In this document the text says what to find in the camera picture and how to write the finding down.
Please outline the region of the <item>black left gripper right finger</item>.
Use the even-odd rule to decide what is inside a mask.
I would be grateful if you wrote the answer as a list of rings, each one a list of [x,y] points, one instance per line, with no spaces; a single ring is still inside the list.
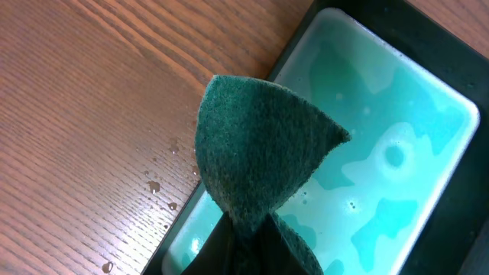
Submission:
[[[310,275],[311,251],[306,242],[275,214],[263,223],[263,274]]]

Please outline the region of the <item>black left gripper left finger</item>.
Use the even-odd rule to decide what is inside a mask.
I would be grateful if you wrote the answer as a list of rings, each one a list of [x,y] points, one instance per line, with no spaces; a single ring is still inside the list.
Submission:
[[[182,275],[229,275],[235,253],[235,232],[225,212]]]

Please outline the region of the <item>green yellow sponge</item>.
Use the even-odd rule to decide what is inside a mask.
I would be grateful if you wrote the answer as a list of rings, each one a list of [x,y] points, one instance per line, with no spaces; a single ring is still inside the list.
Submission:
[[[235,232],[230,274],[263,274],[263,223],[350,134],[289,89],[261,79],[216,75],[196,124],[202,184]],[[322,268],[312,249],[311,274]]]

